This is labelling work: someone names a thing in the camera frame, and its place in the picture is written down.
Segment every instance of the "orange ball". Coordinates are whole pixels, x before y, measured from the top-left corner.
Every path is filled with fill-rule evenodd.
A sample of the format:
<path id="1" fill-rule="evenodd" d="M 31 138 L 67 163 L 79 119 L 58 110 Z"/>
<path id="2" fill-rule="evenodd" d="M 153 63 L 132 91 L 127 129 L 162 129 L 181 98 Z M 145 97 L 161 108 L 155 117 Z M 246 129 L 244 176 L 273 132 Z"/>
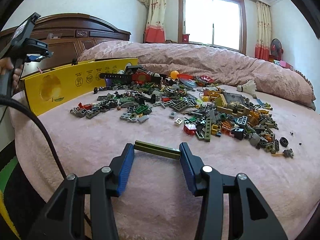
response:
<path id="1" fill-rule="evenodd" d="M 170 73 L 170 77 L 171 77 L 172 79 L 178 78 L 177 75 L 179 75 L 179 72 L 176 71 L 176 70 L 171 71 L 171 73 Z"/>

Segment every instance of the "floral curtain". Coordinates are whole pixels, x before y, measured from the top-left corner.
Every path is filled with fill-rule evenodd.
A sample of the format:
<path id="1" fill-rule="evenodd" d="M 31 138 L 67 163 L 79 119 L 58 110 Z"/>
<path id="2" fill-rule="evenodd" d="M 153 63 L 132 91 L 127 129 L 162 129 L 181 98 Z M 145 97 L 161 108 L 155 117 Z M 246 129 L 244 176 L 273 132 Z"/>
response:
<path id="1" fill-rule="evenodd" d="M 145 42 L 165 43 L 164 13 L 166 0 L 150 0 Z"/>
<path id="2" fill-rule="evenodd" d="M 271 45 L 271 17 L 269 6 L 257 1 L 258 8 L 258 40 L 254 56 L 258 59 L 269 60 Z"/>

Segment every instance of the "bedspread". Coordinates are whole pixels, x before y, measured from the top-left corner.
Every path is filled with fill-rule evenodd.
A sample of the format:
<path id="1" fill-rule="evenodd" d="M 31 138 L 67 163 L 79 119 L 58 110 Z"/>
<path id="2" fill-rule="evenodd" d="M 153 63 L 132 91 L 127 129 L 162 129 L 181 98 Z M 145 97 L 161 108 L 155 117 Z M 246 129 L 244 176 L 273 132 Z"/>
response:
<path id="1" fill-rule="evenodd" d="M 209 75 L 219 83 L 243 85 L 253 79 L 257 90 L 310 107 L 313 90 L 302 76 L 264 60 L 251 58 L 227 49 L 190 44 L 141 44 L 130 41 L 107 41 L 87 51 L 79 61 L 138 57 L 139 64 L 155 73 Z"/>
<path id="2" fill-rule="evenodd" d="M 234 87 L 221 87 L 228 92 L 236 91 Z M 263 149 L 252 147 L 246 139 L 239 141 L 226 135 L 212 136 L 210 142 L 199 141 L 196 136 L 187 135 L 182 126 L 174 125 L 168 107 L 153 107 L 149 120 L 143 124 L 121 121 L 119 116 L 124 109 L 113 109 L 91 120 L 69 113 L 79 102 L 94 103 L 98 95 L 108 92 L 82 95 L 39 116 L 67 174 L 92 174 L 109 165 L 113 157 L 121 155 L 126 143 L 135 140 L 172 148 L 187 142 L 194 155 L 220 173 L 232 176 L 246 173 L 278 217 L 289 240 L 303 229 L 320 199 L 320 116 L 314 111 L 257 92 L 262 101 L 272 105 L 273 118 L 279 126 L 276 138 L 288 139 L 295 154 L 291 159 L 272 157 Z M 10 109 L 10 114 L 19 163 L 36 191 L 48 201 L 62 176 L 36 125 L 14 109 Z M 125 192 L 120 198 L 112 198 L 121 239 L 130 240 L 194 239 L 201 201 L 201 197 L 193 197 L 188 191 L 179 161 L 139 151 Z M 224 206 L 223 239 L 227 239 L 227 199 Z"/>

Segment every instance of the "window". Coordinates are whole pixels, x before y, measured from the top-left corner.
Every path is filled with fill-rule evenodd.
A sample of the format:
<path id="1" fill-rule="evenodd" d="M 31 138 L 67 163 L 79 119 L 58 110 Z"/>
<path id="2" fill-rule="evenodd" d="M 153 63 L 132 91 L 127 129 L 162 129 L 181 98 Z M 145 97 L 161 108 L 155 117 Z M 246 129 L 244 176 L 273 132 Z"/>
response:
<path id="1" fill-rule="evenodd" d="M 182 42 L 182 34 L 186 33 L 190 34 L 189 43 L 245 54 L 244 21 L 244 0 L 179 0 L 178 40 Z"/>

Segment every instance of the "green floor mat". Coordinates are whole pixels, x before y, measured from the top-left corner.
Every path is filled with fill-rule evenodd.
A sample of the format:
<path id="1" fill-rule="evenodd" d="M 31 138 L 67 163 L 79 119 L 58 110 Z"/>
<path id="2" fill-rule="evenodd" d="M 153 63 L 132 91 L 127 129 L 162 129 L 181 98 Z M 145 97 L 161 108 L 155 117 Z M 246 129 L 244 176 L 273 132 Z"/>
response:
<path id="1" fill-rule="evenodd" d="M 4 192 L 8 179 L 18 163 L 18 159 L 15 156 L 3 169 L 0 171 L 0 190 Z"/>

